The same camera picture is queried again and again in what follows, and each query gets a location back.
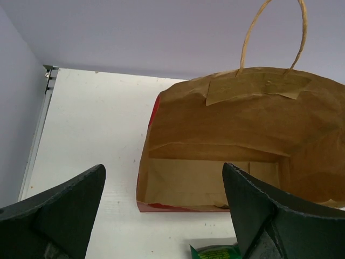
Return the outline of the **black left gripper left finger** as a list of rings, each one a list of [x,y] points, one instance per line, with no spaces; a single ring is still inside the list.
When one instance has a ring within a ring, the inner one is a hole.
[[[1,208],[1,258],[85,258],[105,179],[96,165]]]

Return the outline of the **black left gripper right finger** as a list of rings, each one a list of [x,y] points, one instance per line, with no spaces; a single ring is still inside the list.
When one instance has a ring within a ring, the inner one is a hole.
[[[344,258],[344,211],[286,193],[231,163],[222,176],[242,258]]]

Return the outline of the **dark green chips bag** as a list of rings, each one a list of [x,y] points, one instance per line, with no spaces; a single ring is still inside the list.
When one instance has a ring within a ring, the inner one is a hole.
[[[188,241],[191,258],[198,259],[241,259],[238,242],[235,237],[199,238]]]

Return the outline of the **red brown paper bag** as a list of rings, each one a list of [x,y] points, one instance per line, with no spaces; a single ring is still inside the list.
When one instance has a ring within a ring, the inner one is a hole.
[[[344,207],[344,85],[250,67],[172,85],[156,99],[139,165],[141,212],[229,209],[222,167]]]

